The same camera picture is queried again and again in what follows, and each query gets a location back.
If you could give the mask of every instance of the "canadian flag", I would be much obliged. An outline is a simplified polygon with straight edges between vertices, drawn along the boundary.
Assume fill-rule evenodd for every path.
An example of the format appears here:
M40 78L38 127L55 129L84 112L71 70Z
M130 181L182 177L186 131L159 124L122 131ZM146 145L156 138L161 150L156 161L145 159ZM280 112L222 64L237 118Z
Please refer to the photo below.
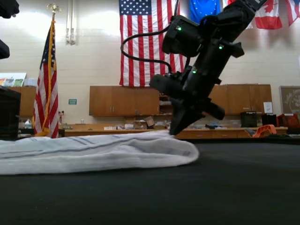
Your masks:
M282 28L278 8L278 0L268 0L255 15L257 28L267 30Z
M231 3L235 2L236 0L223 0L223 8L230 5ZM253 28L252 23L250 23L246 29Z
M291 26L297 18L300 18L299 4L300 0L285 0L287 17L289 18L289 25Z

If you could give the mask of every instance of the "flag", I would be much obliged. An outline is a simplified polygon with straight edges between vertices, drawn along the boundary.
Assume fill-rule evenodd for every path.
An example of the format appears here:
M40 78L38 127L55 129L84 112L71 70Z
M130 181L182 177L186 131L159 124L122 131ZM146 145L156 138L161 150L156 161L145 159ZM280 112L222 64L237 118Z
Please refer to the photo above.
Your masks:
M221 12L220 0L190 0L191 20L200 23L207 15L217 15Z
M58 92L55 58L55 21L48 32L34 101L33 127L36 136L58 137Z
M121 41L129 36L163 30L171 21L176 0L119 0ZM183 56L162 51L164 34L139 37L124 45L124 51L139 58L164 60L172 71L183 71ZM166 74L164 64L141 62L121 55L120 85L149 86L155 74Z
M223 0L223 9L235 1L236 0ZM252 23L249 23L246 29L250 29L250 28L253 28Z
M287 17L289 19L289 26L291 26L297 18L300 18L300 0L285 0L285 3L287 9Z
M278 0L268 0L256 12L255 23L257 28L276 30L282 28L282 23L279 18Z

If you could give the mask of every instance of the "bulletin board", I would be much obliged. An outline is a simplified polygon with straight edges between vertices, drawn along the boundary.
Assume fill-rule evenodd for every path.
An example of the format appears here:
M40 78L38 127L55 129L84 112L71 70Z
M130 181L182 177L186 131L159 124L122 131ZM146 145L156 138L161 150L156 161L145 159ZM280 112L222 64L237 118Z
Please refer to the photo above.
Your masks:
M26 73L0 73L0 85L5 87L22 87Z
M300 86L280 86L283 113L300 115Z

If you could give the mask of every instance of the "blue flag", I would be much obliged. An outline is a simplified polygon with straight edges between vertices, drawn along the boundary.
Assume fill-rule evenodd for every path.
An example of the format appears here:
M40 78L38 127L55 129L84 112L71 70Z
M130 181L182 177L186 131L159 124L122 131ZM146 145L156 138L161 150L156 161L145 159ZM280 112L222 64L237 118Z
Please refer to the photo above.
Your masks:
M200 23L207 15L217 15L221 12L220 0L190 0L191 20Z

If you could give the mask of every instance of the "gold flag pole finial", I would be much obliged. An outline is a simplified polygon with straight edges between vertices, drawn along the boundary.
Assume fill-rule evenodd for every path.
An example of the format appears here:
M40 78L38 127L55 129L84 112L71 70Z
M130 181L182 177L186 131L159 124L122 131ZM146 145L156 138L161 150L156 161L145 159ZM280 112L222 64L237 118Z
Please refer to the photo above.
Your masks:
M59 13L61 12L61 8L59 6L57 6L57 5L55 5L54 3L53 4L49 4L47 6L47 8L52 10L52 20L55 19L55 14L57 12L59 12Z

